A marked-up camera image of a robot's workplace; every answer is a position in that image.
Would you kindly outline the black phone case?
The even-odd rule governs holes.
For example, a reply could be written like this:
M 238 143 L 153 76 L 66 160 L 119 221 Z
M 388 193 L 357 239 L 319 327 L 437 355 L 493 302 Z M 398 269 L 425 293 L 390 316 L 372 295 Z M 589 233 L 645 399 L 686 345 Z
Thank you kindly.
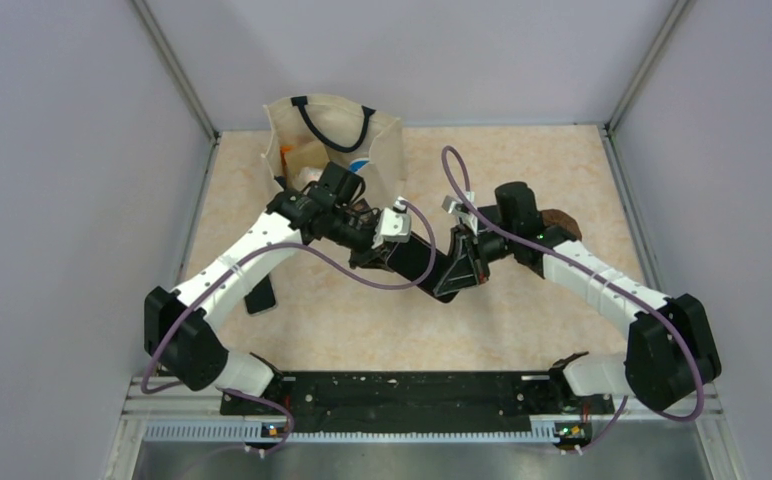
M 426 271 L 430 262 L 430 254 L 431 244 L 416 233 L 412 233 L 407 242 L 394 245 L 386 259 L 386 265 L 391 271 L 407 281 L 413 281 Z M 440 303 L 450 303 L 457 296 L 456 293 L 439 295 L 434 293 L 434 288 L 444 277 L 451 264 L 452 259 L 447 254 L 437 250 L 432 270 L 417 287 Z

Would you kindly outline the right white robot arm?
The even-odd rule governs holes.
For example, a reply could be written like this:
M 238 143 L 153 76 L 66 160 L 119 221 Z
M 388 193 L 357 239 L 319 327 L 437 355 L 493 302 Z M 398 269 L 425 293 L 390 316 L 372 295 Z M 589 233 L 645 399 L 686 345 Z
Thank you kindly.
M 671 297 L 611 267 L 587 250 L 576 221 L 538 209 L 524 182 L 495 190 L 495 204 L 469 209 L 448 196 L 443 209 L 456 217 L 443 273 L 432 292 L 445 299 L 479 286 L 490 264 L 508 257 L 540 278 L 562 286 L 608 320 L 624 337 L 622 354 L 579 353 L 556 363 L 562 376 L 548 385 L 551 404 L 574 412 L 589 396 L 627 395 L 662 412 L 722 373 L 721 359 L 702 302 Z

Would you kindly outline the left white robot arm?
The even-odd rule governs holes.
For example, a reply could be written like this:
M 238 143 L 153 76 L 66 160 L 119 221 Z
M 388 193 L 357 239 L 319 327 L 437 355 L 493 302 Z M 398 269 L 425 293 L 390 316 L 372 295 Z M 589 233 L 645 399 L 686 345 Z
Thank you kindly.
M 250 354 L 232 352 L 220 331 L 234 307 L 272 270 L 315 240 L 362 255 L 408 238 L 405 204 L 367 207 L 358 196 L 363 185 L 360 176 L 329 163 L 303 190 L 277 193 L 254 224 L 198 274 L 170 290 L 149 292 L 143 320 L 151 364 L 191 391 L 234 389 L 257 412 L 276 410 L 283 388 L 272 369 Z

